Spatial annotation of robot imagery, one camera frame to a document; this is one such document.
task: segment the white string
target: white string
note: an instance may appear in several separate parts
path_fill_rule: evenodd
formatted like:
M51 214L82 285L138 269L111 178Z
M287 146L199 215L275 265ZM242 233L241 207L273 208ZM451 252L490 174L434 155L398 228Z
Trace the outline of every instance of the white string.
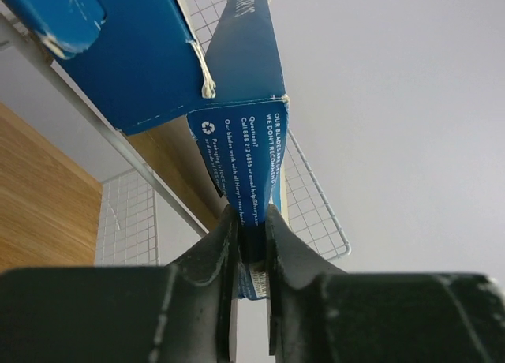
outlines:
M200 61L200 67L202 68L202 74L204 75L204 85L202 86L202 97L204 99L214 99L215 98L215 82L212 80L211 72L208 70L207 63L205 62L204 52L202 47L197 41L189 41L191 46L195 50L196 56Z

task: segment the black plastic part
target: black plastic part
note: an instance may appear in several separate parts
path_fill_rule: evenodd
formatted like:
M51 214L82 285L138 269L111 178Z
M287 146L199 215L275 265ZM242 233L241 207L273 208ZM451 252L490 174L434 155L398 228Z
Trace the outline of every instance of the black plastic part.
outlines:
M165 268L35 268L0 276L0 362L230 362L237 216Z
M238 227L238 249L243 263L264 262L267 253L265 223L258 226Z
M347 275L269 207L270 354L278 363L505 362L503 294L468 274ZM0 362L228 363L238 217L165 268L0 276Z
M505 305L484 276L342 275L267 214L278 363L504 362Z

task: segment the recycling symbol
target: recycling symbol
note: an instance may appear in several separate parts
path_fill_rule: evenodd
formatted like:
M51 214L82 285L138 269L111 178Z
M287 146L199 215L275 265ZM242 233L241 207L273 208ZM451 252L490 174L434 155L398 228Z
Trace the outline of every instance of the recycling symbol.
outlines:
M214 124L209 121L202 122L202 132L205 134L213 134L215 130Z

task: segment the metal rod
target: metal rod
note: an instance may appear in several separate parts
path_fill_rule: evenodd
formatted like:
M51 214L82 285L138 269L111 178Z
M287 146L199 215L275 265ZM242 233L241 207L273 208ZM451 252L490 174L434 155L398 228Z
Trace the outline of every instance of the metal rod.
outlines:
M129 149L128 141L113 130L96 115L83 99L60 77L45 61L42 53L33 44L21 37L19 32L2 15L0 32L21 52L29 61L77 111L105 138L125 160L138 171L140 176L196 231L201 237L207 234L205 227L179 203L178 199L169 192L166 184L161 182Z
M342 258L343 256L347 256L351 253L351 248L350 248L350 243L349 243L349 240L347 239L346 233L344 232L342 226L340 225L339 219L337 219L337 216L333 212L333 209L331 208L331 205L328 202L328 199L326 198L326 195L324 194L323 189L321 188L319 182L317 181L316 175L312 171L312 168L310 167L309 162L307 161L307 158L305 158L305 154L301 150L300 145L298 144L296 138L294 137L294 135L290 129L288 129L287 132L288 132L291 140L293 141L294 147L297 149L297 153L301 157L301 161L303 162L303 164L305 165L305 168L309 172L310 178L312 179L312 182L316 186L317 192L319 193L319 195L321 196L321 199L324 202L324 206L328 210L328 213L330 214L331 219L335 223L335 226L337 228L337 231L339 232L340 238L342 239L342 242L344 243L344 246L346 248L346 251L344 253L339 254L337 252L337 256L330 259L330 261Z

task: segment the wire rack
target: wire rack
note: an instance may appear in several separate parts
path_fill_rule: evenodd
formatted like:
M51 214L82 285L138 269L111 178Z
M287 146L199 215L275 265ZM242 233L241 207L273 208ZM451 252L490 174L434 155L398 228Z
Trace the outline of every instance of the wire rack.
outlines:
M95 264L159 264L154 189L135 171L103 183Z
M226 0L186 2L196 36L207 51ZM288 132L284 165L293 232L327 260L349 255L351 248L346 234L291 131Z

